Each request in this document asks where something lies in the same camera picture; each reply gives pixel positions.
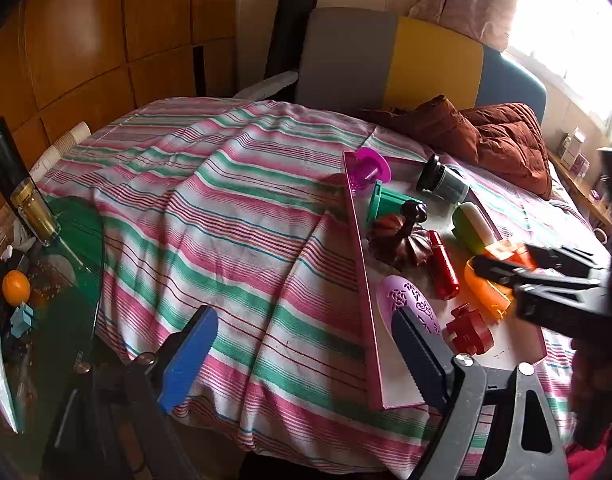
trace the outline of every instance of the orange fruit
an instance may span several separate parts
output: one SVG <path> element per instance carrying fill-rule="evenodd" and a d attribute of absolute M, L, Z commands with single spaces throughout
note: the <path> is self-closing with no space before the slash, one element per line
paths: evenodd
<path fill-rule="evenodd" d="M 30 298 L 30 282 L 23 272 L 10 270 L 1 282 L 4 299 L 12 306 L 19 306 Z"/>

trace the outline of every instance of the red tube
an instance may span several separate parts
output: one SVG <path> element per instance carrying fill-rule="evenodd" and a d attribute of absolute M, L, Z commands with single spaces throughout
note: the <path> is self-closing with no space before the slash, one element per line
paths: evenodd
<path fill-rule="evenodd" d="M 448 257 L 441 236 L 436 231 L 428 231 L 433 248 L 433 257 L 429 262 L 430 274 L 433 277 L 435 294 L 440 300 L 451 300 L 459 293 L 459 280 L 451 259 Z"/>

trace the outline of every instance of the bolt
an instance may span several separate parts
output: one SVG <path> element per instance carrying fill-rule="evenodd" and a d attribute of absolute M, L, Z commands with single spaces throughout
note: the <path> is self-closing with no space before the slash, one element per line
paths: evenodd
<path fill-rule="evenodd" d="M 137 362 L 142 365 L 142 366 L 150 366 L 152 364 L 154 364 L 154 362 L 157 360 L 157 356 L 155 354 L 153 354 L 153 352 L 144 352 L 142 354 L 139 354 L 137 357 Z"/>
<path fill-rule="evenodd" d="M 72 369 L 75 370 L 75 373 L 82 375 L 87 374 L 91 368 L 90 363 L 86 363 L 85 361 L 75 363 L 75 365 L 72 367 Z"/>
<path fill-rule="evenodd" d="M 518 368 L 524 375 L 532 375 L 535 372 L 535 368 L 530 363 L 519 363 Z"/>
<path fill-rule="evenodd" d="M 474 359 L 468 354 L 455 355 L 455 361 L 462 366 L 472 366 L 474 363 Z"/>

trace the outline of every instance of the red plastic toy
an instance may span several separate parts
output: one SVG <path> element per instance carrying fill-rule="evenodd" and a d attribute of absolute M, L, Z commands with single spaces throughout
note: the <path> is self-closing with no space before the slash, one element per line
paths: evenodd
<path fill-rule="evenodd" d="M 452 310 L 451 314 L 455 319 L 446 325 L 446 330 L 449 334 L 455 334 L 452 344 L 457 352 L 476 355 L 492 348 L 492 334 L 476 308 L 464 303 Z"/>

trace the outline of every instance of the striped bedsheet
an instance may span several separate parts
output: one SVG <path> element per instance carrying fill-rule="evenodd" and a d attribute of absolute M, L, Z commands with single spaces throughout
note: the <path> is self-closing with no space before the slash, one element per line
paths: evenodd
<path fill-rule="evenodd" d="M 334 473 L 407 478 L 439 417 L 425 406 L 372 412 L 341 155 L 371 146 L 421 159 L 429 149 L 341 114 L 280 102 L 154 102 L 68 154 L 40 184 L 82 196 L 104 219 L 97 333 L 124 360 L 158 348 L 195 308 L 219 333 L 181 422 L 243 449 Z M 463 170 L 504 235 L 601 251 L 574 207 Z M 567 439 L 570 351 L 544 331 L 538 374 Z M 483 415 L 464 472 L 483 451 Z"/>

